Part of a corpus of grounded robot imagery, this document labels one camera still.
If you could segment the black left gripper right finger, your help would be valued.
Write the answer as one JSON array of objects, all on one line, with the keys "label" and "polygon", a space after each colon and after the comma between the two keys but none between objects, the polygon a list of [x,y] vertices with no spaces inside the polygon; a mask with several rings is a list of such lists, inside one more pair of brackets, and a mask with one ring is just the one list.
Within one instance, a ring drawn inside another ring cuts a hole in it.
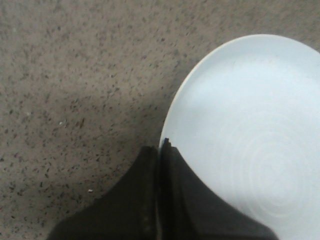
[{"label": "black left gripper right finger", "polygon": [[158,162],[162,240],[276,240],[275,233],[211,191],[165,139]]}]

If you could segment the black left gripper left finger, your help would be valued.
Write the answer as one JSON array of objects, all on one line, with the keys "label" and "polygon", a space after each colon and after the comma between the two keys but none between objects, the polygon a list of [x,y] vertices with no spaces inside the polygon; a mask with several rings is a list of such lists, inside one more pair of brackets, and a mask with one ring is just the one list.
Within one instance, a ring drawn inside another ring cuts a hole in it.
[{"label": "black left gripper left finger", "polygon": [[141,148],[127,173],[105,195],[62,220],[49,240],[154,240],[158,152]]}]

